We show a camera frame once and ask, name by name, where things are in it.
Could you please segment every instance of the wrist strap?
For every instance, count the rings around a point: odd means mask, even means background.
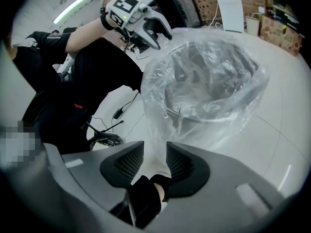
[[[115,29],[114,27],[111,27],[110,24],[106,21],[106,15],[108,14],[108,12],[104,12],[101,14],[101,21],[102,21],[102,25],[104,26],[105,29],[107,30],[113,30]]]

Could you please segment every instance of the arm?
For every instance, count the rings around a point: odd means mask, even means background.
[[[108,15],[105,16],[108,27],[116,28],[117,25]],[[78,52],[82,48],[88,46],[95,40],[99,39],[102,35],[109,31],[103,26],[102,18],[99,18],[71,33],[68,43],[66,45],[66,52]]]

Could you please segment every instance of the person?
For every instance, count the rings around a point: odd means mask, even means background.
[[[73,33],[33,32],[25,42],[11,46],[10,58],[36,91],[24,123],[40,134],[43,142],[57,146],[61,154],[88,151],[84,123],[110,91],[122,85],[140,91],[142,71],[122,50],[102,35],[117,27],[108,14]],[[67,53],[77,53],[68,80],[52,67],[65,61]]]
[[[59,33],[59,31],[57,29],[55,29],[51,33]]]
[[[73,28],[65,28],[64,30],[63,30],[63,33],[73,33],[73,32],[75,32],[76,30],[77,30],[77,28],[78,27],[73,27]]]

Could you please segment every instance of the black cable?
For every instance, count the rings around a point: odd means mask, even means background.
[[[93,117],[93,116],[92,116],[92,118],[94,118],[94,119],[100,119],[100,120],[102,121],[103,125],[106,127],[106,130],[108,129],[107,126],[104,124],[104,121],[103,121],[101,118],[99,118],[99,117]]]
[[[118,31],[115,30],[114,32],[117,32],[121,37],[124,37],[123,34],[119,33]]]
[[[137,60],[143,60],[143,59],[146,59],[146,58],[148,58],[148,57],[150,56],[150,55],[148,55],[147,57],[144,57],[144,58],[138,59],[138,58],[137,58],[136,53],[135,53],[135,52],[133,52],[133,53],[135,54],[135,56],[136,56],[136,59],[137,59]]]
[[[126,47],[125,47],[125,49],[124,49],[124,51],[123,51],[123,52],[125,52],[125,51],[127,50],[127,47],[128,47],[128,45],[130,44],[130,41],[131,41],[131,39],[130,39],[130,38],[128,38],[128,42],[127,42]]]
[[[137,97],[138,93],[139,93],[139,92],[137,92],[136,95],[135,95],[135,97],[133,98],[133,100],[132,100],[132,101],[129,101],[127,104],[125,104],[125,105],[121,108],[121,110],[122,110],[125,106],[127,106],[129,103],[133,102],[133,101],[135,100],[135,98]]]

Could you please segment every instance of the fluorescent light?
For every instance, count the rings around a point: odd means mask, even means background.
[[[67,9],[65,9],[54,21],[53,23],[58,23],[66,14],[68,14],[72,9],[74,9],[79,3],[83,2],[84,0],[77,0],[73,2]]]
[[[288,174],[290,173],[291,168],[292,168],[292,165],[289,165],[288,168],[287,168],[287,171],[286,171],[286,173],[285,173],[285,176],[284,176],[284,178],[283,178],[283,180],[282,180],[282,183],[281,183],[281,185],[280,185],[280,186],[278,187],[278,189],[277,189],[278,191],[280,191],[280,190],[282,189],[282,187],[283,187],[283,185],[284,185],[284,182],[285,182],[285,180],[286,180]]]

